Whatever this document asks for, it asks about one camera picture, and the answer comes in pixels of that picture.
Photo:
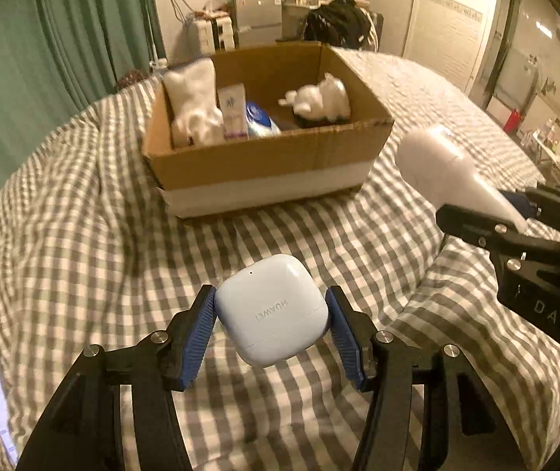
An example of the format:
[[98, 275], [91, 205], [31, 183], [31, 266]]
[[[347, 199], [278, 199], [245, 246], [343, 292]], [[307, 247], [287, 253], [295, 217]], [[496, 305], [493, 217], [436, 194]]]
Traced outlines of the white hair dryer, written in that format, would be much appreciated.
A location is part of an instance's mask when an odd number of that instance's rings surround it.
[[470, 154], [455, 144], [454, 133], [443, 124], [404, 135], [395, 162], [403, 179], [436, 210], [455, 205], [509, 221], [520, 232], [526, 230], [526, 219], [485, 181]]

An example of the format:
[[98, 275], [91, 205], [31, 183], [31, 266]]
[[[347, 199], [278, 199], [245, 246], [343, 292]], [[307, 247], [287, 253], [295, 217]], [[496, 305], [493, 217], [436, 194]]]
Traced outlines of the white Huawei earbuds case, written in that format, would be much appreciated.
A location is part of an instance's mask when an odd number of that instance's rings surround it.
[[266, 368], [308, 349], [326, 333], [329, 309], [308, 269], [276, 254], [216, 289], [215, 309], [238, 355]]

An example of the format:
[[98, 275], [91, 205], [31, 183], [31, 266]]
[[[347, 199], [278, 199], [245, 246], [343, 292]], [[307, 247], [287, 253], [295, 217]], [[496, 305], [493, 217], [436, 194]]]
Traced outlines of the green curtain left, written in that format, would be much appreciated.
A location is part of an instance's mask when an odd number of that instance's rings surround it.
[[51, 131], [163, 53], [154, 0], [0, 0], [0, 189]]

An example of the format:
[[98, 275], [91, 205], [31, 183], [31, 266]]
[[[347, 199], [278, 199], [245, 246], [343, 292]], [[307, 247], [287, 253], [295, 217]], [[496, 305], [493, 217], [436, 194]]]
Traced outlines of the clear water bottle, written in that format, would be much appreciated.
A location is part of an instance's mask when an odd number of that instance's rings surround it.
[[166, 57], [157, 58], [156, 60], [152, 60], [149, 66], [151, 74], [156, 75], [168, 69], [168, 59]]

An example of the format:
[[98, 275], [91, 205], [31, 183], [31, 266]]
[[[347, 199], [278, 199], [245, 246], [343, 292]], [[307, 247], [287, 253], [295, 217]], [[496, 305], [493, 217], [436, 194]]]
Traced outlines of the silver mini fridge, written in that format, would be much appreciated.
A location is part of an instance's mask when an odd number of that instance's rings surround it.
[[233, 0], [232, 17], [238, 46], [271, 46], [282, 36], [281, 0]]

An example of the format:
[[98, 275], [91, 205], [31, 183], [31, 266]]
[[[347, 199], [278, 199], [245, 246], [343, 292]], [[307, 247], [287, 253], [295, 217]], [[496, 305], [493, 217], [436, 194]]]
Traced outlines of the red fire extinguisher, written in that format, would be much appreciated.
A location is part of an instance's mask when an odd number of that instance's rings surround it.
[[508, 135], [512, 135], [518, 130], [518, 128], [521, 125], [521, 122], [522, 122], [522, 114], [517, 108], [514, 108], [511, 111], [508, 119], [506, 120], [503, 126], [503, 130]]

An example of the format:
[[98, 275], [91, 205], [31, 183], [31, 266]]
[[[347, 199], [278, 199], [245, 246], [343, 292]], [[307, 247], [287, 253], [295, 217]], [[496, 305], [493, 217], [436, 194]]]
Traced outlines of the white BOP toothpaste tube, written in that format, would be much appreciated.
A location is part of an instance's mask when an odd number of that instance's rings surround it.
[[243, 83], [217, 90], [219, 109], [223, 113], [226, 139], [246, 137], [248, 123], [246, 117], [246, 90]]

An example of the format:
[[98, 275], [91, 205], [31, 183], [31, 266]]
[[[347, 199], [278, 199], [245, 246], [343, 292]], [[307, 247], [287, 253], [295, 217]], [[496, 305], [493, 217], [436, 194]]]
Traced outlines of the white sock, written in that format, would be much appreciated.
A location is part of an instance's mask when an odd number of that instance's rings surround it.
[[287, 91], [278, 104], [282, 108], [292, 108], [297, 117], [308, 121], [337, 122], [349, 120], [351, 115], [344, 83], [329, 72], [316, 85], [304, 85], [297, 90]]
[[213, 61], [197, 61], [169, 69], [163, 84], [171, 104], [170, 136], [175, 148], [214, 146], [225, 141], [223, 113], [216, 105]]

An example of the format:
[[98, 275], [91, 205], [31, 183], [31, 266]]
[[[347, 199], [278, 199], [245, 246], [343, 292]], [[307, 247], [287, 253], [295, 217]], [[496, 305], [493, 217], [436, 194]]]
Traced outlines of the cardboard box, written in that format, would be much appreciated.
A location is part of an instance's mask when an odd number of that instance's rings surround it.
[[[175, 123], [188, 89], [175, 90], [170, 78], [190, 81], [207, 69], [203, 88], [210, 95], [241, 84], [245, 99], [259, 105], [280, 133], [234, 137], [217, 145], [178, 144]], [[305, 122], [279, 101], [293, 89], [338, 79], [350, 114], [336, 123]], [[361, 186], [392, 131], [394, 119], [341, 55], [319, 43], [217, 53], [167, 70], [157, 84], [143, 154], [157, 191], [179, 218], [319, 197]]]

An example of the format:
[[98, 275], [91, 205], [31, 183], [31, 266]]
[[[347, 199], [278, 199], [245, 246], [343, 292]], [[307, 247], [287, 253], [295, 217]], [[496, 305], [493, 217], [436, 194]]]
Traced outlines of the dark plastic funnel cup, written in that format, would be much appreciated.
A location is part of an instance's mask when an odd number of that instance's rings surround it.
[[299, 129], [316, 129], [323, 128], [324, 126], [341, 126], [342, 124], [349, 123], [348, 119], [340, 118], [337, 120], [329, 120], [327, 118], [322, 118], [319, 120], [313, 120], [301, 117], [297, 114], [293, 115], [294, 123]]

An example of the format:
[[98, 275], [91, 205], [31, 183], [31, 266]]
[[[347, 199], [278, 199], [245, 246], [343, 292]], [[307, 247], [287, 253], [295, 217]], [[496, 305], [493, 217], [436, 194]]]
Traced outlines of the black clothes pile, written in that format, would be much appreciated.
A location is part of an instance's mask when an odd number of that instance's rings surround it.
[[379, 47], [375, 21], [356, 0], [332, 0], [311, 10], [302, 39], [352, 50], [377, 51]]

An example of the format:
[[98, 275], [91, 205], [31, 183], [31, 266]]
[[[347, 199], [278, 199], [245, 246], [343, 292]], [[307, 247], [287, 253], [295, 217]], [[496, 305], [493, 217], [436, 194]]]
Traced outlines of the blue tissue pack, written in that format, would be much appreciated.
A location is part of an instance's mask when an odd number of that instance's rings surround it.
[[251, 101], [246, 102], [246, 121], [249, 138], [270, 137], [281, 133], [279, 126], [271, 120], [267, 112]]

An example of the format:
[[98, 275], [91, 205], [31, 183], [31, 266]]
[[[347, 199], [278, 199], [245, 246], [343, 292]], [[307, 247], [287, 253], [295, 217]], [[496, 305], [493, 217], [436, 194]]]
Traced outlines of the brown patterned basket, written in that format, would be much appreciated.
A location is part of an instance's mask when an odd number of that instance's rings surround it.
[[147, 78], [148, 75], [145, 71], [133, 69], [116, 82], [114, 90], [116, 93], [119, 93], [123, 89], [144, 81]]

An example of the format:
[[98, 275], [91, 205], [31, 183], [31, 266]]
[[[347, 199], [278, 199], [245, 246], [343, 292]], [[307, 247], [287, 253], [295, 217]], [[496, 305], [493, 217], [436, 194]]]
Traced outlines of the grey checkered bed sheet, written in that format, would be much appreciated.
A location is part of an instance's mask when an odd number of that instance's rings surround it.
[[17, 447], [86, 345], [134, 345], [200, 286], [285, 253], [409, 345], [458, 345], [528, 468], [542, 467], [560, 440], [560, 345], [497, 301], [488, 254], [441, 233], [395, 155], [404, 135], [443, 124], [499, 188], [532, 185], [539, 171], [441, 75], [392, 55], [343, 58], [394, 118], [357, 192], [178, 219], [141, 155], [153, 81], [72, 117], [9, 179], [0, 191], [0, 373]]

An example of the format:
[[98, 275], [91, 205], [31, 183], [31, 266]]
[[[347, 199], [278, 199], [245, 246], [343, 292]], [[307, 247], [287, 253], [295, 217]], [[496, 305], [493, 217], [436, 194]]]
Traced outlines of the white suitcase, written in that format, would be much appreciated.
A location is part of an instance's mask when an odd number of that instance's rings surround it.
[[232, 19], [220, 16], [196, 19], [187, 25], [187, 39], [194, 57], [206, 57], [235, 49]]

